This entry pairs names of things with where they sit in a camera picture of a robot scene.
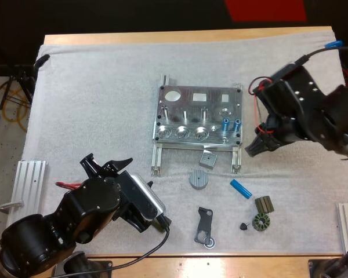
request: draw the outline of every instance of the black bracket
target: black bracket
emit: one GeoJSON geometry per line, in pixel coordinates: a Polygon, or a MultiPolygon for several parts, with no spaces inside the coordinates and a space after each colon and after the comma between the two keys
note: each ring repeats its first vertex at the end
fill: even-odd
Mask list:
{"type": "Polygon", "coordinates": [[[199,207],[200,223],[198,223],[195,242],[209,245],[211,237],[211,221],[213,220],[213,211],[207,208],[199,207]]]}

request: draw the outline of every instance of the small metal block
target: small metal block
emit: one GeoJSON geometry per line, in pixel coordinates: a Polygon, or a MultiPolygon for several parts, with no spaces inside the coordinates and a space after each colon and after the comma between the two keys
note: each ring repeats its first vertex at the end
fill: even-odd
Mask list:
{"type": "Polygon", "coordinates": [[[208,184],[208,175],[202,170],[194,170],[190,174],[190,184],[194,189],[204,189],[208,184]]]}
{"type": "Polygon", "coordinates": [[[266,230],[270,224],[271,220],[265,213],[259,213],[253,219],[253,227],[259,232],[266,230]]]}
{"type": "Polygon", "coordinates": [[[204,151],[200,159],[200,166],[204,166],[210,169],[214,168],[217,155],[215,153],[204,151]]]}
{"type": "Polygon", "coordinates": [[[270,196],[255,199],[255,205],[258,209],[258,213],[271,213],[274,211],[270,196]]]}

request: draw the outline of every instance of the gear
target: gear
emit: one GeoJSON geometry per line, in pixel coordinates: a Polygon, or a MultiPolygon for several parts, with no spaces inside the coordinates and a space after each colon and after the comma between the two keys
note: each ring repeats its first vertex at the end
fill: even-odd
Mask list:
{"type": "Polygon", "coordinates": [[[265,213],[259,213],[253,219],[253,227],[259,232],[266,230],[270,224],[271,220],[265,213]]]}

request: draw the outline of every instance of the round hole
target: round hole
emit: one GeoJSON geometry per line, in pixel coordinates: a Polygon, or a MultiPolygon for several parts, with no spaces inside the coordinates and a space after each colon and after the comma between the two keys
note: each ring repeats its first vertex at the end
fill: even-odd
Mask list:
{"type": "Polygon", "coordinates": [[[168,91],[165,95],[167,101],[177,101],[180,98],[180,93],[177,91],[168,91]]]}

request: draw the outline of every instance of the table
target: table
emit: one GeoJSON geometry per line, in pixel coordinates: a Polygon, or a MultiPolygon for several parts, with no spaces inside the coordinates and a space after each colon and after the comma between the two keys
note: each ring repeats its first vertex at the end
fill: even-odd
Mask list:
{"type": "MultiPolygon", "coordinates": [[[[261,28],[245,30],[180,31],[115,34],[47,35],[44,44],[85,45],[109,43],[213,42],[261,38],[300,32],[330,31],[330,27],[261,28]]],[[[132,260],[135,255],[111,255],[114,265],[132,260]]],[[[114,277],[308,277],[307,260],[331,256],[238,257],[234,254],[158,255],[125,269],[114,277]]]]}

